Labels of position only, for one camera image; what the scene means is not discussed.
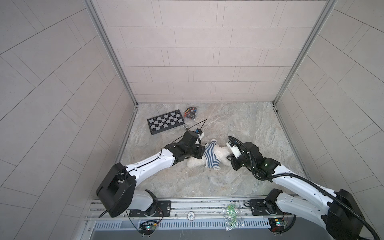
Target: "wall tile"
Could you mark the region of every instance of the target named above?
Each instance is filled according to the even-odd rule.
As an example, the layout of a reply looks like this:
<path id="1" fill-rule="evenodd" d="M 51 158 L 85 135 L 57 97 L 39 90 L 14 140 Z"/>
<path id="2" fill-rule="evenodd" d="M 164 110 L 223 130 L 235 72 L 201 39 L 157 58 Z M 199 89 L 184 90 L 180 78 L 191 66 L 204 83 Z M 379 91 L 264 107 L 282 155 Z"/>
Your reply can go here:
<path id="1" fill-rule="evenodd" d="M 131 119 L 131 115 L 132 115 L 133 110 L 134 110 L 134 104 L 133 104 L 133 101 L 129 98 L 127 108 L 125 109 L 124 114 L 121 118 L 118 129 L 116 130 L 116 134 L 113 137 L 114 140 L 119 144 L 122 142 L 125 131 L 127 129 L 129 121 Z"/>
<path id="2" fill-rule="evenodd" d="M 297 87 L 299 86 L 299 84 L 301 83 L 301 81 L 302 80 L 299 77 L 299 75 L 297 75 L 297 73 L 295 73 L 292 80 L 288 84 L 288 90 L 291 93 L 294 93 L 296 91 Z"/>
<path id="3" fill-rule="evenodd" d="M 151 1 L 97 1 L 107 26 L 156 26 Z"/>
<path id="4" fill-rule="evenodd" d="M 348 184 L 346 183 L 338 167 L 332 160 L 321 165 L 319 167 L 319 171 L 323 176 L 323 180 L 327 184 L 328 188 L 334 189 L 335 191 L 338 191 L 340 189 L 344 189 L 348 192 L 350 191 Z"/>
<path id="5" fill-rule="evenodd" d="M 384 167 L 382 161 L 383 141 L 384 132 L 381 131 L 355 146 L 355 149 L 368 164 L 381 184 L 384 183 L 384 173 L 382 171 Z"/>
<path id="6" fill-rule="evenodd" d="M 222 100 L 221 94 L 183 94 L 183 102 L 220 102 Z"/>
<path id="7" fill-rule="evenodd" d="M 266 55 L 268 54 L 269 48 L 263 48 L 262 54 L 260 55 L 258 66 L 263 66 L 265 62 Z"/>
<path id="8" fill-rule="evenodd" d="M 37 87 L 41 83 L 41 79 L 36 76 L 36 74 L 32 72 L 32 70 L 29 69 L 11 50 L 1 54 L 0 57 L 2 57 L 34 87 Z"/>
<path id="9" fill-rule="evenodd" d="M 93 71 L 71 97 L 67 105 L 85 121 L 105 88 L 106 86 L 99 74 Z"/>
<path id="10" fill-rule="evenodd" d="M 93 108 L 68 149 L 67 156 L 84 166 L 106 122 L 102 112 L 97 107 Z"/>
<path id="11" fill-rule="evenodd" d="M 180 93 L 180 94 L 198 94 L 198 93 L 210 94 L 211 93 L 210 82 L 173 83 L 173 87 L 174 87 L 175 93 Z"/>
<path id="12" fill-rule="evenodd" d="M 124 90 L 125 88 L 119 76 L 116 75 L 99 99 L 100 103 L 104 106 L 108 113 L 111 113 L 113 107 L 119 99 L 120 94 Z"/>
<path id="13" fill-rule="evenodd" d="M 273 16 L 273 21 L 272 21 L 271 26 L 276 27 L 279 24 L 281 14 L 283 13 L 284 8 L 285 8 L 285 4 L 286 4 L 286 1 L 279 1 L 275 15 Z"/>
<path id="14" fill-rule="evenodd" d="M 68 24 L 61 21 L 13 47 L 12 51 L 40 79 L 45 79 L 79 49 L 80 44 Z"/>
<path id="15" fill-rule="evenodd" d="M 18 207 L 33 208 L 39 197 L 24 192 L 0 187 L 0 203 Z"/>
<path id="16" fill-rule="evenodd" d="M 123 112 L 116 104 L 109 116 L 107 123 L 101 131 L 100 137 L 108 144 L 111 145 L 115 132 L 119 126 Z"/>
<path id="17" fill-rule="evenodd" d="M 94 172 L 93 174 L 97 174 L 96 180 L 93 184 L 93 188 L 91 190 L 91 194 L 96 196 L 96 190 L 100 186 L 101 182 L 107 175 L 108 171 L 114 165 L 114 161 L 116 158 L 116 154 L 119 150 L 119 144 L 116 141 L 112 141 L 111 147 L 108 150 L 106 157 L 104 158 L 103 164 L 101 165 L 100 171 Z"/>
<path id="18" fill-rule="evenodd" d="M 160 4 L 157 0 L 152 0 L 153 15 L 155 17 L 156 26 L 163 26 L 163 20 L 161 17 Z"/>
<path id="19" fill-rule="evenodd" d="M 74 170 L 77 173 L 81 173 L 83 171 L 84 166 L 81 165 L 80 163 L 76 162 L 72 158 L 68 157 L 65 155 L 61 161 L 61 164 Z"/>
<path id="20" fill-rule="evenodd" d="M 250 86 L 249 82 L 217 82 L 215 93 L 248 93 Z"/>
<path id="21" fill-rule="evenodd" d="M 369 28 L 370 26 L 363 23 L 359 28 L 359 30 L 356 32 L 356 34 L 349 41 L 347 46 L 345 46 L 345 48 L 343 49 L 343 52 L 348 55 L 352 51 L 352 49 L 356 46 L 356 44 L 360 41 L 360 39 L 364 36 L 364 34 L 368 31 Z"/>
<path id="22" fill-rule="evenodd" d="M 324 76 L 320 79 L 320 81 L 312 89 L 313 94 L 316 95 L 319 92 L 320 88 L 322 88 L 324 86 L 324 84 L 328 81 L 328 79 L 329 79 L 329 76 L 327 74 L 324 74 Z"/>
<path id="23" fill-rule="evenodd" d="M 271 26 L 278 1 L 227 1 L 223 26 Z"/>
<path id="24" fill-rule="evenodd" d="M 372 123 L 372 120 L 332 79 L 324 84 L 316 97 L 347 138 Z"/>
<path id="25" fill-rule="evenodd" d="M 171 66 L 212 66 L 213 48 L 168 48 Z"/>
<path id="26" fill-rule="evenodd" d="M 48 239 L 78 178 L 60 164 L 15 239 Z"/>
<path id="27" fill-rule="evenodd" d="M 347 183 L 352 183 L 373 175 L 367 164 L 331 118 L 325 121 L 316 130 L 316 133 Z"/>
<path id="28" fill-rule="evenodd" d="M 314 163 L 316 164 L 317 167 L 320 167 L 321 165 L 329 162 L 330 160 L 332 160 L 331 155 L 329 153 L 326 153 L 323 156 L 319 157 L 319 159 L 315 160 Z"/>
<path id="29" fill-rule="evenodd" d="M 318 158 L 327 153 L 323 143 L 317 136 L 303 112 L 299 114 L 293 122 L 295 123 L 296 129 L 303 139 L 305 146 L 311 154 L 312 159 L 316 161 Z"/>
<path id="30" fill-rule="evenodd" d="M 384 213 L 383 209 L 380 207 L 384 198 L 384 187 L 379 186 L 367 189 L 355 193 L 355 196 L 359 203 L 364 206 L 363 208 L 369 219 L 371 219 L 372 222 L 378 222 L 380 220 L 380 215 Z"/>
<path id="31" fill-rule="evenodd" d="M 137 94 L 169 94 L 167 83 L 132 83 Z"/>
<path id="32" fill-rule="evenodd" d="M 321 36 L 316 38 L 308 51 L 308 56 L 336 83 L 338 83 L 355 64 L 355 61 Z"/>
<path id="33" fill-rule="evenodd" d="M 381 184 L 375 176 L 370 176 L 370 177 L 361 179 L 357 182 L 349 184 L 349 187 L 351 188 L 353 193 L 360 192 L 373 187 L 378 187 L 378 186 L 381 186 Z"/>
<path id="34" fill-rule="evenodd" d="M 296 99 L 311 124 L 314 124 L 325 113 L 323 106 L 304 82 L 300 83 L 297 87 L 293 97 Z"/>
<path id="35" fill-rule="evenodd" d="M 127 48 L 175 48 L 174 28 L 120 27 Z"/>
<path id="36" fill-rule="evenodd" d="M 76 123 L 79 127 L 84 124 L 84 121 L 79 117 L 68 105 L 65 106 L 61 110 L 67 117 L 69 117 L 74 123 Z"/>
<path id="37" fill-rule="evenodd" d="M 97 31 L 86 9 L 72 15 L 71 19 L 86 43 L 97 36 Z"/>
<path id="38" fill-rule="evenodd" d="M 380 132 L 381 129 L 375 124 L 372 123 L 368 127 L 364 128 L 360 132 L 358 132 L 356 135 L 351 137 L 349 141 L 353 146 L 356 146 L 357 144 L 361 143 L 365 139 L 375 135 L 376 133 Z"/>
<path id="39" fill-rule="evenodd" d="M 50 240 L 68 240 L 76 227 L 78 217 L 60 215 L 49 239 Z"/>
<path id="40" fill-rule="evenodd" d="M 74 34 L 74 36 L 76 37 L 77 41 L 79 42 L 79 44 L 81 46 L 84 46 L 85 45 L 85 41 L 82 37 L 82 35 L 80 34 L 79 30 L 77 29 L 76 25 L 74 24 L 73 20 L 71 17 L 68 17 L 66 19 L 64 19 L 64 21 L 68 24 L 68 26 L 70 27 L 72 33 Z"/>
<path id="41" fill-rule="evenodd" d="M 284 124 L 287 128 L 287 131 L 289 134 L 292 134 L 296 130 L 296 126 L 293 123 L 291 117 L 289 116 L 284 104 L 282 101 L 279 101 L 276 105 L 277 109 L 279 110 L 279 114 L 282 117 Z"/>
<path id="42" fill-rule="evenodd" d="M 33 28 L 37 32 L 44 30 L 44 27 L 39 22 L 37 17 L 33 14 L 33 12 L 28 7 L 28 5 L 25 3 L 24 0 L 12 0 L 12 1 L 17 6 L 17 8 L 22 12 L 22 14 L 25 16 L 25 18 L 28 20 L 28 22 L 33 26 Z"/>
<path id="43" fill-rule="evenodd" d="M 115 67 L 112 64 L 112 61 L 110 57 L 108 56 L 100 63 L 100 68 L 103 71 L 105 77 L 107 78 L 108 82 L 111 82 L 112 79 L 116 76 L 116 70 Z"/>
<path id="44" fill-rule="evenodd" d="M 15 169 L 15 165 L 0 160 L 0 185 L 3 185 L 4 181 Z"/>
<path id="45" fill-rule="evenodd" d="M 301 48 L 312 28 L 287 28 L 280 48 Z"/>
<path id="46" fill-rule="evenodd" d="M 108 56 L 108 53 L 107 53 L 107 50 L 105 49 L 105 46 L 103 45 L 103 43 L 101 42 L 101 39 L 100 39 L 100 36 L 96 36 L 93 41 L 95 42 L 101 56 L 103 58 L 106 58 Z"/>
<path id="47" fill-rule="evenodd" d="M 50 75 L 0 121 L 0 159 L 17 165 L 72 96 Z"/>
<path id="48" fill-rule="evenodd" d="M 276 94 L 281 87 L 281 83 L 257 82 L 253 93 Z"/>
<path id="49" fill-rule="evenodd" d="M 163 26 L 216 26 L 216 1 L 159 1 Z"/>
<path id="50" fill-rule="evenodd" d="M 330 118 L 329 114 L 325 112 L 314 124 L 312 124 L 312 127 L 314 130 L 318 129 L 326 120 Z"/>
<path id="51" fill-rule="evenodd" d="M 31 209 L 0 204 L 2 238 L 14 239 Z"/>
<path id="52" fill-rule="evenodd" d="M 241 67 L 237 81 L 272 82 L 279 67 Z"/>
<path id="53" fill-rule="evenodd" d="M 229 48 L 232 28 L 175 28 L 178 48 Z"/>
<path id="54" fill-rule="evenodd" d="M 284 106 L 290 116 L 293 116 L 297 109 L 299 109 L 299 104 L 297 104 L 295 98 L 293 97 L 290 91 L 284 91 L 283 95 L 281 96 L 281 101 L 284 103 Z"/>
<path id="55" fill-rule="evenodd" d="M 300 48 L 270 48 L 263 66 L 292 66 Z"/>
<path id="56" fill-rule="evenodd" d="M 187 67 L 150 67 L 154 82 L 188 82 Z"/>
<path id="57" fill-rule="evenodd" d="M 91 41 L 56 69 L 55 75 L 75 93 L 102 60 L 96 44 Z"/>
<path id="58" fill-rule="evenodd" d="M 45 28 L 84 9 L 84 4 L 76 0 L 31 0 L 26 3 Z"/>
<path id="59" fill-rule="evenodd" d="M 40 195 L 79 130 L 79 126 L 60 112 L 3 186 L 33 195 Z M 25 176 L 28 181 L 20 180 L 20 176 Z"/>
<path id="60" fill-rule="evenodd" d="M 233 28 L 231 48 L 278 48 L 286 28 Z"/>
<path id="61" fill-rule="evenodd" d="M 145 99 L 148 103 L 180 103 L 181 94 L 146 94 Z"/>
<path id="62" fill-rule="evenodd" d="M 301 162 L 304 164 L 304 167 L 306 171 L 308 172 L 310 178 L 312 181 L 316 182 L 322 179 L 319 170 L 317 169 L 315 163 L 313 162 L 313 159 L 308 152 L 308 149 L 306 148 L 303 140 L 301 139 L 299 132 L 295 131 L 291 134 L 293 144 L 295 145 L 299 156 L 301 158 Z"/>
<path id="63" fill-rule="evenodd" d="M 312 27 L 325 1 L 287 1 L 278 26 Z"/>
<path id="64" fill-rule="evenodd" d="M 3 10 L 0 18 L 0 53 L 37 33 L 12 1 L 2 1 L 0 9 Z"/>
<path id="65" fill-rule="evenodd" d="M 307 87 L 310 90 L 313 90 L 320 79 L 324 76 L 325 72 L 310 59 L 308 56 L 305 56 L 303 62 L 301 63 L 297 74 L 304 81 Z"/>
<path id="66" fill-rule="evenodd" d="M 126 48 L 119 27 L 105 27 L 108 39 L 114 48 Z"/>
<path id="67" fill-rule="evenodd" d="M 221 48 L 219 66 L 257 66 L 261 48 Z"/>
<path id="68" fill-rule="evenodd" d="M 217 2 L 216 26 L 218 27 L 223 26 L 224 7 L 225 7 L 225 1 Z"/>
<path id="69" fill-rule="evenodd" d="M 223 94 L 222 102 L 257 102 L 259 94 Z"/>
<path id="70" fill-rule="evenodd" d="M 8 114 L 35 87 L 0 58 L 0 119 Z"/>
<path id="71" fill-rule="evenodd" d="M 321 29 L 320 35 L 338 49 L 343 50 L 361 25 L 362 22 L 350 16 L 338 11 L 332 11 L 324 27 Z"/>
<path id="72" fill-rule="evenodd" d="M 384 61 L 384 33 L 370 28 L 357 43 L 349 56 L 379 79 L 384 79 L 384 69 L 380 62 Z"/>
<path id="73" fill-rule="evenodd" d="M 384 31 L 383 9 L 384 2 L 381 0 L 356 0 L 349 7 L 346 14 L 380 31 Z"/>
<path id="74" fill-rule="evenodd" d="M 235 67 L 193 67 L 195 82 L 231 82 Z"/>
<path id="75" fill-rule="evenodd" d="M 164 66 L 160 48 L 119 48 L 119 53 L 126 67 Z"/>
<path id="76" fill-rule="evenodd" d="M 96 180 L 97 173 L 100 171 L 106 155 L 107 151 L 96 143 L 67 204 L 81 208 L 85 207 L 85 203 Z"/>

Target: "white plush toy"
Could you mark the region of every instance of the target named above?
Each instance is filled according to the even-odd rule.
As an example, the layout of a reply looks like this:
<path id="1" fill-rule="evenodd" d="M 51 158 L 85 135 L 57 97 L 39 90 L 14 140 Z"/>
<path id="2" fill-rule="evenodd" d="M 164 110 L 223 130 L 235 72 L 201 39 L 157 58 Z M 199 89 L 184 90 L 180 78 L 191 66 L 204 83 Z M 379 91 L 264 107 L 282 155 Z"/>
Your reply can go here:
<path id="1" fill-rule="evenodd" d="M 202 159 L 190 157 L 187 162 L 188 167 L 197 167 L 205 164 L 205 167 L 219 170 L 219 163 L 226 166 L 231 166 L 231 162 L 227 159 L 227 156 L 231 154 L 229 147 L 219 147 L 217 140 L 213 139 L 210 143 L 205 144 L 204 155 Z"/>

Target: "blue and white striped clothing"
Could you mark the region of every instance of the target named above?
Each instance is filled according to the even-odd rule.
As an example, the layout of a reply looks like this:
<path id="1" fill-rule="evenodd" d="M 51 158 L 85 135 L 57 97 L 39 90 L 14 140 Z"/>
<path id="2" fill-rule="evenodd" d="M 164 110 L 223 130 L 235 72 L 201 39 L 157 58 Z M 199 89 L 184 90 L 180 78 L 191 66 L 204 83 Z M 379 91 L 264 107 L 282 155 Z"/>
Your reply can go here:
<path id="1" fill-rule="evenodd" d="M 205 144 L 205 150 L 204 150 L 204 157 L 206 159 L 205 167 L 219 170 L 220 167 L 218 164 L 220 163 L 220 160 L 216 157 L 214 153 L 215 145 L 217 145 L 217 141 L 214 139 L 211 141 L 211 143 Z"/>

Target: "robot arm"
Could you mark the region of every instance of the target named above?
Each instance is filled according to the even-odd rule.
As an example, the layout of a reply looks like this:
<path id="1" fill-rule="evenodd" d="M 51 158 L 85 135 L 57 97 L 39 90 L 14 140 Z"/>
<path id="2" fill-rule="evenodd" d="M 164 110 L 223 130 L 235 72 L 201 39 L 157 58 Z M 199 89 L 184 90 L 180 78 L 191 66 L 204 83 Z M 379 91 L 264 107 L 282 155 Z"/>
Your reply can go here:
<path id="1" fill-rule="evenodd" d="M 279 209 L 305 218 L 325 228 L 336 240 L 364 239 L 359 237 L 363 225 L 375 240 L 379 239 L 349 192 L 343 189 L 336 192 L 296 175 L 278 161 L 263 157 L 259 148 L 251 142 L 242 143 L 231 136 L 228 139 L 227 146 L 233 154 L 227 159 L 233 169 L 246 167 L 256 179 L 273 181 L 304 198 L 273 189 L 265 198 L 268 212 L 273 214 Z"/>
<path id="2" fill-rule="evenodd" d="M 156 196 L 149 190 L 137 191 L 135 188 L 145 179 L 165 168 L 171 167 L 189 157 L 201 159 L 204 146 L 201 129 L 186 131 L 179 142 L 172 142 L 157 154 L 140 162 L 123 166 L 112 166 L 98 187 L 96 194 L 111 217 L 116 217 L 126 209 L 139 209 L 152 215 L 157 207 Z"/>

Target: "tiled wall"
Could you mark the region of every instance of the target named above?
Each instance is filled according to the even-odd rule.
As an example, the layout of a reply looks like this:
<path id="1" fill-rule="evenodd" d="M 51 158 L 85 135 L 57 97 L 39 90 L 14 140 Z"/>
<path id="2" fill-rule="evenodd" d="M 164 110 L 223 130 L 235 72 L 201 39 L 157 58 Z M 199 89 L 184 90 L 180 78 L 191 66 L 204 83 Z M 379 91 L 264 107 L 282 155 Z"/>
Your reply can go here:
<path id="1" fill-rule="evenodd" d="M 0 9 L 0 238 L 69 240 L 133 102 L 81 0 Z"/>
<path id="2" fill-rule="evenodd" d="M 139 102 L 272 101 L 325 1 L 94 0 Z"/>
<path id="3" fill-rule="evenodd" d="M 381 237 L 383 16 L 382 0 L 339 0 L 277 104 L 312 180 L 353 193 Z"/>

